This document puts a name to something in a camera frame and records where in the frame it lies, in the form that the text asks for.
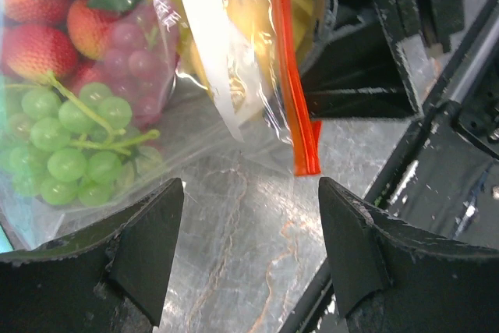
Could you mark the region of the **clear zip top bag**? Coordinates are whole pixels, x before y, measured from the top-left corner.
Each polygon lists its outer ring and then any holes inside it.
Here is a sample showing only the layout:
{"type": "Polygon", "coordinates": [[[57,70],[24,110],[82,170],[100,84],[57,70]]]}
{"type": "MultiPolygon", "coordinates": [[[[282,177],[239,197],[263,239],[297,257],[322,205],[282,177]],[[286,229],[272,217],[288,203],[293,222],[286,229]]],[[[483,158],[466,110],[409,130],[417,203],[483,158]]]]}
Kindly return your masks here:
{"type": "Polygon", "coordinates": [[[33,250],[237,150],[320,172],[306,103],[337,0],[1,0],[2,250],[33,250]]]}

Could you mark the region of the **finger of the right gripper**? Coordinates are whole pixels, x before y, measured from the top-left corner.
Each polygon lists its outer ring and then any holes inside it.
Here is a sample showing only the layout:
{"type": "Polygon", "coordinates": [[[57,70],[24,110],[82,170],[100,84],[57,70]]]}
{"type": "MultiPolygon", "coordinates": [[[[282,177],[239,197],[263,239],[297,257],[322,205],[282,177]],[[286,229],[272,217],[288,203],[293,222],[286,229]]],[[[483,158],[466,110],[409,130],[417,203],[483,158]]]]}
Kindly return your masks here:
{"type": "Polygon", "coordinates": [[[312,0],[296,49],[313,119],[407,119],[422,111],[400,42],[398,0],[312,0]]]}

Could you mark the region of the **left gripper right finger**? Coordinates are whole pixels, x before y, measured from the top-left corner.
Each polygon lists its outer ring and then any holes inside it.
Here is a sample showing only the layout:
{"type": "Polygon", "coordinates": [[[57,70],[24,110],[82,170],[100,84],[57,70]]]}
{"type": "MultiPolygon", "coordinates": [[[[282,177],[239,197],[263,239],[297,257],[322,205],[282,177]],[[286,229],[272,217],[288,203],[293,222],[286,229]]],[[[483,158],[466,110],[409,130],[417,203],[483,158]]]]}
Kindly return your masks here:
{"type": "Polygon", "coordinates": [[[339,316],[350,332],[495,332],[498,252],[414,227],[319,181],[339,316]]]}

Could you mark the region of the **fake purple grapes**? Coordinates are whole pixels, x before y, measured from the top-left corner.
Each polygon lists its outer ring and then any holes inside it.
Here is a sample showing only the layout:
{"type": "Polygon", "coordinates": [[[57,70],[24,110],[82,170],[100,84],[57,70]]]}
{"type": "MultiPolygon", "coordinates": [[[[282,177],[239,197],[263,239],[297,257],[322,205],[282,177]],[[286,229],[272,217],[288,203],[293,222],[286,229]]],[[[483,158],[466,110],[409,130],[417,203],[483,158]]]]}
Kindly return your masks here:
{"type": "Polygon", "coordinates": [[[152,4],[112,24],[103,63],[112,92],[132,108],[133,125],[143,129],[159,122],[174,90],[177,58],[163,41],[152,4]]]}

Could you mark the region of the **yellow fake lemon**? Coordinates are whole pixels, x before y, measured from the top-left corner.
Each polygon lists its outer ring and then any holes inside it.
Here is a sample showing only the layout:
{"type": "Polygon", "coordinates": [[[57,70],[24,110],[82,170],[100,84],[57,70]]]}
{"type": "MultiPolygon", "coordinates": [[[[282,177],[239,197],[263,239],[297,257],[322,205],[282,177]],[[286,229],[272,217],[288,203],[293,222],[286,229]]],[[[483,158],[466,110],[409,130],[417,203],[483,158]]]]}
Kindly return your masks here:
{"type": "MultiPolygon", "coordinates": [[[[295,51],[305,37],[313,15],[315,0],[291,0],[293,43],[295,51]]],[[[271,25],[269,0],[225,0],[225,10],[231,20],[229,83],[232,105],[238,125],[257,117],[264,109],[264,99],[274,94],[271,79],[274,53],[274,30],[271,25]]],[[[186,50],[181,54],[177,72],[197,76],[207,95],[212,98],[210,84],[193,37],[187,37],[186,50]]]]}

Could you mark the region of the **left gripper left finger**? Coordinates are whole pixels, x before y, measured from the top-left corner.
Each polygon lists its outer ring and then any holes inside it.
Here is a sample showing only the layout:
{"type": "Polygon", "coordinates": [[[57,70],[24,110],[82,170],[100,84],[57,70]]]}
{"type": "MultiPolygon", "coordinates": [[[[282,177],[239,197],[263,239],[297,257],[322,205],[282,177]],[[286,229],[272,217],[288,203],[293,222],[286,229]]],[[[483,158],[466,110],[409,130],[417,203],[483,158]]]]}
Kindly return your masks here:
{"type": "Polygon", "coordinates": [[[161,321],[182,218],[170,179],[122,211],[1,256],[4,332],[150,332],[161,321]]]}

